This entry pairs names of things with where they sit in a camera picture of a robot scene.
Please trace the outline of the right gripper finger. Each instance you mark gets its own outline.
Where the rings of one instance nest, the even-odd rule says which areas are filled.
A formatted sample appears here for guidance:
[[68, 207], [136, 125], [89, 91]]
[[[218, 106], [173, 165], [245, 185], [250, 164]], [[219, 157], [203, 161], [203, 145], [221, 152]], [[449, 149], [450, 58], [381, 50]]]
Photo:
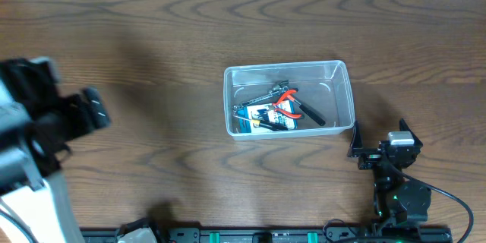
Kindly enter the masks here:
[[401, 118], [399, 120], [399, 130], [400, 131], [407, 131], [410, 133], [410, 135], [412, 136], [412, 139], [414, 141], [414, 145], [416, 147], [421, 147], [422, 146], [422, 142], [420, 141], [420, 139], [414, 134], [414, 132], [412, 131], [412, 129], [407, 125], [406, 121], [404, 118]]
[[353, 125], [353, 132], [352, 132], [352, 140], [349, 145], [350, 150], [357, 150], [363, 147], [362, 139], [361, 139], [361, 132], [359, 128], [359, 123], [357, 120], [354, 121]]

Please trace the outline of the blue white screw box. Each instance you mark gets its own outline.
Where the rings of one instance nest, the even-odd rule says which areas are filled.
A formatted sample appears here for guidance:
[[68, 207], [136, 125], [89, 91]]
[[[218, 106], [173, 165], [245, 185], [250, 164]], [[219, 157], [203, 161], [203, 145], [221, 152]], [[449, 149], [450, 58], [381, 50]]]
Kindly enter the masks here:
[[[292, 120], [290, 118], [286, 118], [281, 114], [277, 114], [275, 112], [267, 111], [267, 106], [271, 103], [254, 105], [254, 106], [247, 106], [241, 110], [238, 110], [234, 114], [243, 116], [245, 118], [255, 118], [260, 120], [265, 120], [272, 123], [277, 123], [280, 125], [285, 125], [288, 130], [294, 130], [298, 126], [298, 120]], [[252, 133], [252, 134], [260, 134], [260, 133], [270, 133], [273, 132], [266, 128], [259, 128], [252, 125], [249, 121], [244, 121], [236, 118], [239, 123], [239, 131], [241, 133]]]

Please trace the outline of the small claw hammer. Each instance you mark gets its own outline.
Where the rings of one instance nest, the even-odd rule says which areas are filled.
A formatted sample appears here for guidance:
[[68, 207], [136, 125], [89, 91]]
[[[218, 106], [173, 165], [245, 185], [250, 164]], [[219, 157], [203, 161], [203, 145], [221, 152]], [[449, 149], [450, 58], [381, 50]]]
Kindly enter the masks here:
[[289, 82], [287, 80], [280, 81], [277, 83], [273, 88], [272, 91], [279, 91], [281, 93], [280, 98], [273, 104], [273, 110], [275, 112], [280, 112], [281, 114], [285, 115], [288, 118], [292, 119], [302, 119], [304, 116], [302, 114], [292, 114], [291, 112], [287, 112], [286, 110], [281, 110], [279, 105], [283, 103], [285, 100], [291, 101], [292, 103], [296, 104], [304, 114], [306, 114], [309, 118], [311, 118], [314, 122], [316, 122], [319, 126], [324, 126], [326, 122], [323, 118], [321, 118], [314, 110], [312, 110], [309, 106], [304, 104], [301, 100], [299, 100], [295, 93], [298, 92], [297, 89], [291, 89], [288, 86]]

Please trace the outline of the red handled pliers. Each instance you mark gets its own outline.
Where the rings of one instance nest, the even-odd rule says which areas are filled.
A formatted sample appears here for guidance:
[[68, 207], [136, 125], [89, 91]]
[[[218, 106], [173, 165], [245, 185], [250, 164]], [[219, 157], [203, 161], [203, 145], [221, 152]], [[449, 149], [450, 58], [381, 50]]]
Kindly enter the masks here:
[[304, 118], [303, 114], [294, 113], [292, 104], [295, 102], [293, 95], [298, 92], [298, 89], [289, 89], [285, 91], [280, 98], [267, 106], [267, 111], [281, 114], [286, 118], [292, 120], [300, 120]]

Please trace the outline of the clear plastic container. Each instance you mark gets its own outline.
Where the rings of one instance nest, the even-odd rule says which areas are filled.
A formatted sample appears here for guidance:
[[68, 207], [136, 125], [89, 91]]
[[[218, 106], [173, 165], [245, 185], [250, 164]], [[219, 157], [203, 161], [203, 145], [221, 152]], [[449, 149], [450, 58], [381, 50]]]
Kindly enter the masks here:
[[[289, 82], [289, 88], [298, 89], [295, 96], [323, 118], [326, 124], [319, 126], [293, 103], [295, 113], [304, 115], [303, 119], [298, 120], [296, 129], [260, 134], [241, 133], [238, 120], [232, 116], [235, 113], [232, 107], [267, 94], [283, 80]], [[256, 105], [275, 103], [279, 98], [273, 97]], [[352, 128], [355, 121], [349, 75], [345, 63], [340, 60], [229, 67], [223, 75], [223, 109], [226, 130], [234, 140], [340, 134]]]

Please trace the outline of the black yellow screwdriver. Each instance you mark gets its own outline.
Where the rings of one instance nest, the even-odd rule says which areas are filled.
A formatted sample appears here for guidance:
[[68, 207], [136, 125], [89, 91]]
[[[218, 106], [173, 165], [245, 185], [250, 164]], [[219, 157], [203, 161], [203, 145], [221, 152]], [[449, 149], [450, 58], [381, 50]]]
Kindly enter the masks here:
[[270, 121], [265, 121], [265, 120], [255, 119], [255, 118], [245, 118], [245, 117], [237, 115], [237, 114], [233, 114], [232, 116], [234, 118], [238, 118], [240, 120], [250, 122], [255, 127], [266, 128], [266, 129], [269, 129], [271, 131], [287, 131], [288, 130], [288, 128], [285, 125], [272, 123]]

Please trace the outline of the silver wrench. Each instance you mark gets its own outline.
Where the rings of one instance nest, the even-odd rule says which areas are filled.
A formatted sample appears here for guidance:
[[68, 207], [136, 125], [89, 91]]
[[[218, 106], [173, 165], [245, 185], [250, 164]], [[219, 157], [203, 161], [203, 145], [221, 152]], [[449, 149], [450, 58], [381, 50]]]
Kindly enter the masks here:
[[265, 101], [267, 99], [271, 99], [273, 97], [281, 96], [288, 89], [289, 89], [289, 82], [288, 81], [282, 81], [279, 84], [274, 85], [269, 90], [269, 92], [267, 94], [234, 105], [232, 107], [232, 111], [233, 112], [237, 112], [238, 110], [241, 110], [244, 107], [256, 105], [256, 104], [258, 104], [258, 103], [260, 103], [262, 101]]

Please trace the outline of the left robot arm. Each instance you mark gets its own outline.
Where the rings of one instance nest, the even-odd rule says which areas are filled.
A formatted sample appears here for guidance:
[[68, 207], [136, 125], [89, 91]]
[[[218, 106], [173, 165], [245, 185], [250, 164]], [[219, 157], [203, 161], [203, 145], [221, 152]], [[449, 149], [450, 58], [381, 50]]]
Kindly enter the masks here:
[[97, 89], [62, 96], [49, 57], [1, 63], [1, 230], [12, 242], [82, 242], [57, 153], [110, 125]]

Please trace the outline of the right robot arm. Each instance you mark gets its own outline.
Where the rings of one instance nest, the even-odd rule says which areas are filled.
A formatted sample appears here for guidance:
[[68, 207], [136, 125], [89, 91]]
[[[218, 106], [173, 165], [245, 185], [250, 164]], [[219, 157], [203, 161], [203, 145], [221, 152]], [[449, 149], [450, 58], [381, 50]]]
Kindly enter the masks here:
[[420, 239], [419, 226], [428, 220], [431, 190], [405, 178], [402, 170], [416, 161], [422, 147], [404, 119], [399, 120], [399, 130], [389, 132], [376, 148], [364, 146], [358, 122], [354, 122], [347, 156], [358, 160], [358, 169], [371, 170], [374, 176], [378, 219], [372, 222], [369, 235]]

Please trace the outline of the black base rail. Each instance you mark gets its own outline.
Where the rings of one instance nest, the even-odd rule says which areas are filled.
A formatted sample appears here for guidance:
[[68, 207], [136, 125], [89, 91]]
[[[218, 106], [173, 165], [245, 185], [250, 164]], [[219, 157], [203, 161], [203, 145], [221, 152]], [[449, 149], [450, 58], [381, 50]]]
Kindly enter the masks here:
[[[115, 242], [117, 229], [83, 229], [86, 242]], [[325, 229], [158, 229], [166, 243], [322, 243], [322, 242], [451, 242], [449, 229], [385, 228], [381, 235], [362, 232], [358, 227], [328, 226]]]

